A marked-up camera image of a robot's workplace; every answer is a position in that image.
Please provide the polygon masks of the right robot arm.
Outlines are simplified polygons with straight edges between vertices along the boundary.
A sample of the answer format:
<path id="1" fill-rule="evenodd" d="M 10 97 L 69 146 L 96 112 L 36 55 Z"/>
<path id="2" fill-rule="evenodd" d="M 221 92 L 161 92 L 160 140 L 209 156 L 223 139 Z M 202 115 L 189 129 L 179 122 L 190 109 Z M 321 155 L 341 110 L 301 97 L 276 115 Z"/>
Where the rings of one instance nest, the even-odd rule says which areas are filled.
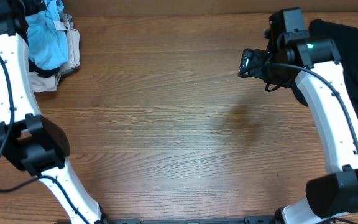
<path id="1" fill-rule="evenodd" d="M 300 8 L 269 18 L 265 50 L 245 49 L 238 75 L 259 78 L 266 91 L 292 88 L 313 115 L 327 174 L 306 184 L 306 196 L 273 215 L 246 223 L 334 223 L 358 212 L 358 117 L 349 98 L 342 58 L 331 38 L 313 37 Z"/>

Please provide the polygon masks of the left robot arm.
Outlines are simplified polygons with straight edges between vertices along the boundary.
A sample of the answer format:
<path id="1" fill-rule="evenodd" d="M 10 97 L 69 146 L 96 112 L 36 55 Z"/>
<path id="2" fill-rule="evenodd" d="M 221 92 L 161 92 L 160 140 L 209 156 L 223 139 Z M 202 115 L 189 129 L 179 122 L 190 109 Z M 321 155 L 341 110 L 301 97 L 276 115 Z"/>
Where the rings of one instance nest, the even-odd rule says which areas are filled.
<path id="1" fill-rule="evenodd" d="M 45 118 L 29 80 L 26 16 L 45 9 L 42 1 L 0 0 L 0 159 L 31 179 L 0 193 L 40 181 L 54 194 L 71 223 L 107 223 L 101 206 L 83 187 L 70 162 L 62 128 Z"/>

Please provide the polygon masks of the light blue printed t-shirt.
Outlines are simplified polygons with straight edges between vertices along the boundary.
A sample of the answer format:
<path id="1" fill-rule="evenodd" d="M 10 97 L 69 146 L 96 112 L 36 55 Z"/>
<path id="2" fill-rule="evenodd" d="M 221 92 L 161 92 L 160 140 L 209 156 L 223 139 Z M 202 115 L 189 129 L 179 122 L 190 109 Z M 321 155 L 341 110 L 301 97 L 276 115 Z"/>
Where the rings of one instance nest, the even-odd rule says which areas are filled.
<path id="1" fill-rule="evenodd" d="M 29 59 L 42 70 L 53 70 L 68 61 L 66 28 L 61 0 L 45 0 L 46 10 L 27 16 Z"/>

